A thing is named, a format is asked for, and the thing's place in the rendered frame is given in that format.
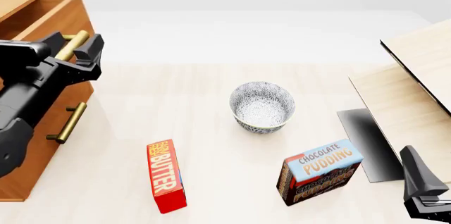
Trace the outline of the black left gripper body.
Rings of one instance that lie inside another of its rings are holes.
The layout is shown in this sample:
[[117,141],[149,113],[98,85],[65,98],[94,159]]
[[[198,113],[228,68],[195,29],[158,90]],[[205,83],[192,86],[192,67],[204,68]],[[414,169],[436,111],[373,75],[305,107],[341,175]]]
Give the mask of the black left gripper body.
[[100,56],[93,61],[77,59],[75,63],[47,57],[36,67],[39,77],[35,80],[38,92],[62,92],[67,86],[98,80],[101,75]]

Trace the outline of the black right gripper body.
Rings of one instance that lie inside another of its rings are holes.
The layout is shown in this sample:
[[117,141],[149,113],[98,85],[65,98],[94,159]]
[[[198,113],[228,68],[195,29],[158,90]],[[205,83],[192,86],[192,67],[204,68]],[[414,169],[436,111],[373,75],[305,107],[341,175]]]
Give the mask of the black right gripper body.
[[404,194],[404,206],[412,219],[451,220],[451,199],[435,195],[412,196]]

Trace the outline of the red butter box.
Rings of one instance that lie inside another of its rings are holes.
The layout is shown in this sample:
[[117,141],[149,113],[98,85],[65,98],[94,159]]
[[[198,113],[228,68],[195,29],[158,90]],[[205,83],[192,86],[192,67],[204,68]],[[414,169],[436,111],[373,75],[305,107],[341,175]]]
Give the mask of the red butter box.
[[160,213],[170,213],[186,207],[185,188],[173,140],[147,145],[147,162],[152,195]]

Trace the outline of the wooden drawer front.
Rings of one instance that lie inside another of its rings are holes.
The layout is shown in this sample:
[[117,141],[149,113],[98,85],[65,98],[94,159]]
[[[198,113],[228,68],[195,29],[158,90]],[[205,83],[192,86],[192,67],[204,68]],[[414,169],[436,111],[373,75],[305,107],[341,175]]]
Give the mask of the wooden drawer front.
[[1,201],[25,201],[56,153],[60,144],[47,140],[47,135],[58,134],[71,115],[68,107],[76,107],[89,100],[94,89],[90,82],[67,86],[35,127],[27,146],[23,164],[0,178]]

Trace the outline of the pale wooden shelf unit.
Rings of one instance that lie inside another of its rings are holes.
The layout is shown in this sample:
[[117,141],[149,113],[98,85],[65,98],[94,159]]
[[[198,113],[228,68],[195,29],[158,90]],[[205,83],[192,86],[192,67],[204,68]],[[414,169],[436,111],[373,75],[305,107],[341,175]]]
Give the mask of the pale wooden shelf unit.
[[451,19],[380,44],[395,63],[350,82],[392,150],[413,146],[451,185]]

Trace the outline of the wooden drawer with light interior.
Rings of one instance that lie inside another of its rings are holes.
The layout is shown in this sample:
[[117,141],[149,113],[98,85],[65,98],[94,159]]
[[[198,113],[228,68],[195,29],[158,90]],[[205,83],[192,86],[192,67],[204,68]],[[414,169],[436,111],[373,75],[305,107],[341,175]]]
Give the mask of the wooden drawer with light interior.
[[81,30],[94,34],[82,0],[0,0],[0,39],[34,42]]

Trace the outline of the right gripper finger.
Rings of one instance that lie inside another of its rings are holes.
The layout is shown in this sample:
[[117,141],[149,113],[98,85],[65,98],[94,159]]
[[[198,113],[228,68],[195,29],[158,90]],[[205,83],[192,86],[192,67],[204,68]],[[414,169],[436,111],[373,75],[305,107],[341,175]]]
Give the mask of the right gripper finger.
[[404,172],[404,200],[421,196],[440,196],[450,189],[432,173],[412,145],[404,147],[400,156]]

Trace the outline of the chocolate pudding box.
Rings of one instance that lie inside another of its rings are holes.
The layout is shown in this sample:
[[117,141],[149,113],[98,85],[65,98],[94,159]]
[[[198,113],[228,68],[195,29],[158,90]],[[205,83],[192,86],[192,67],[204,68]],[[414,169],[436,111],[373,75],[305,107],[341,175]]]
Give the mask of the chocolate pudding box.
[[283,161],[276,188],[287,206],[345,186],[364,157],[349,139]]

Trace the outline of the grey patterned bowl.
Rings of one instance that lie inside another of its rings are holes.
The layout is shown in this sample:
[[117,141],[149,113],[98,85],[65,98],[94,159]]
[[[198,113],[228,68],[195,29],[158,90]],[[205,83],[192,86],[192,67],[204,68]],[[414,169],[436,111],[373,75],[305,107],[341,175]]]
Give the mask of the grey patterned bowl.
[[241,84],[231,93],[229,106],[236,122],[245,130],[257,134],[280,130],[296,109],[292,95],[270,82]]

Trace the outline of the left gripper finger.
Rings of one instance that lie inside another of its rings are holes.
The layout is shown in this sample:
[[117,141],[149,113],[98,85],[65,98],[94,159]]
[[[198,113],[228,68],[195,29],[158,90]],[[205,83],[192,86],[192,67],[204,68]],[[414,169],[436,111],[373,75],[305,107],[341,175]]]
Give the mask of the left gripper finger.
[[76,57],[75,64],[80,66],[90,66],[93,63],[100,63],[103,48],[104,40],[100,34],[96,33],[82,46],[73,51]]
[[55,31],[54,33],[51,33],[42,39],[38,39],[37,41],[46,44],[50,48],[49,56],[56,56],[66,43],[66,40],[59,31]]

